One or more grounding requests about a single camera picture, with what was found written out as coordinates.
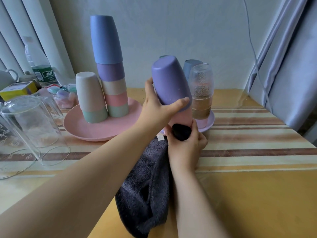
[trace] cable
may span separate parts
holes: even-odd
[[[267,100],[268,109],[273,114],[272,106],[271,106],[270,100],[268,98],[268,93],[267,93],[267,91],[266,91],[266,89],[265,89],[265,87],[264,87],[264,85],[263,85],[263,83],[262,83],[262,81],[260,79],[259,65],[258,65],[257,58],[256,58],[256,52],[254,50],[254,47],[253,47],[253,44],[252,44],[252,40],[251,40],[250,20],[249,20],[249,13],[248,13],[248,8],[247,8],[247,3],[246,3],[245,0],[243,0],[243,2],[244,2],[245,12],[247,14],[247,20],[248,20],[249,40],[250,40],[250,44],[251,44],[253,55],[254,55],[254,61],[255,61],[255,64],[256,64],[256,75],[258,76],[260,84],[262,85],[262,88],[263,88],[263,91],[264,91],[264,94],[265,94],[265,97],[266,97],[266,100]]]

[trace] wall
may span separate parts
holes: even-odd
[[[284,0],[246,0],[260,52]],[[143,87],[161,55],[212,65],[216,88],[244,88],[254,65],[242,0],[50,0],[75,73],[97,72],[90,15],[112,15],[128,87]]]

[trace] table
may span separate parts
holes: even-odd
[[[143,103],[144,89],[129,88],[128,96]],[[233,237],[315,237],[317,149],[242,90],[215,90],[212,111],[216,121],[205,132],[208,145],[196,172],[228,232]],[[0,213],[103,144],[78,140],[60,129],[70,156],[0,181]],[[132,237],[114,200],[89,235],[99,237]],[[151,237],[177,237],[172,205],[166,224],[154,228]]]

